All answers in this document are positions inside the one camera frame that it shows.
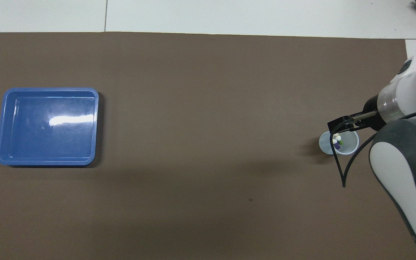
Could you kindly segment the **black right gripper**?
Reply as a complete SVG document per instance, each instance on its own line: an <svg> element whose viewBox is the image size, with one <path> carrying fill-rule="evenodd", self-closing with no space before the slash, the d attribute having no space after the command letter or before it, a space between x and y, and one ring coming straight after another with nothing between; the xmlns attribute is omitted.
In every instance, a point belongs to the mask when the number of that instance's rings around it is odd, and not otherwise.
<svg viewBox="0 0 416 260"><path fill-rule="evenodd" d="M378 95L365 102L363 110L350 116L342 116L327 123L330 133L342 133L347 131L359 131L371 128L374 131L381 130L386 122L382 119L377 107Z"/></svg>

